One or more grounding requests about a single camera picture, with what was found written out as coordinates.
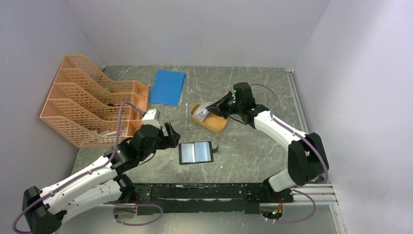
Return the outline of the yellow oval tray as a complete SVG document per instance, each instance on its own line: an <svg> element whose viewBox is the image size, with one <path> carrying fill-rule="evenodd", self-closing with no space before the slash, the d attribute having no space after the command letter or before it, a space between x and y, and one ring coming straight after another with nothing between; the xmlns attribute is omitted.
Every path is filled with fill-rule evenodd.
<svg viewBox="0 0 413 234"><path fill-rule="evenodd" d="M213 113L209 113L209 115L206 117L206 119L201 122L199 120L197 120L195 117L192 116L192 114L194 113L195 109L200 105L200 103L195 104L191 111L190 111L190 116L191 119L199 124L200 126L214 132L214 133L220 133L224 130L224 128L227 125L228 120L224 119L222 117L216 116Z"/></svg>

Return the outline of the black leather card holder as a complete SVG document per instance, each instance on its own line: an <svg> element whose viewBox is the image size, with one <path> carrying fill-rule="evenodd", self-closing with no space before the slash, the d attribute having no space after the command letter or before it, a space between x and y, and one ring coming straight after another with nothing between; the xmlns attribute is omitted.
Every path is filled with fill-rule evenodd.
<svg viewBox="0 0 413 234"><path fill-rule="evenodd" d="M219 145L213 147L211 141L179 143L179 164L197 164L213 162L213 155Z"/></svg>

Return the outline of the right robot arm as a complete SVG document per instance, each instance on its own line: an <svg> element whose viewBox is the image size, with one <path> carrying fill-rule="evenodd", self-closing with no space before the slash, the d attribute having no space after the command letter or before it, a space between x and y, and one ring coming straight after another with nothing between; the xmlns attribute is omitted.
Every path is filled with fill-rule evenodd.
<svg viewBox="0 0 413 234"><path fill-rule="evenodd" d="M247 82L236 83L233 91L206 109L225 119L238 115L243 124L259 130L287 151L286 169L265 180L263 196L269 202L276 201L285 189L315 183L323 176L328 180L329 164L321 137L313 133L299 131L275 116L272 109L257 104Z"/></svg>

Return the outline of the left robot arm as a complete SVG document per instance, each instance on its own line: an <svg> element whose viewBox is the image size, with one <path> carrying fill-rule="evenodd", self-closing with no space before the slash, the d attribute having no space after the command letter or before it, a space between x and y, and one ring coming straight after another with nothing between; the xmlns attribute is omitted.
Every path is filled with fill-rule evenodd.
<svg viewBox="0 0 413 234"><path fill-rule="evenodd" d="M163 127L143 124L132 137L76 174L48 187L32 186L23 195L22 212L13 223L24 217L30 234L52 234L71 217L100 204L127 203L135 199L135 185L125 174L158 150L175 148L181 135L170 123Z"/></svg>

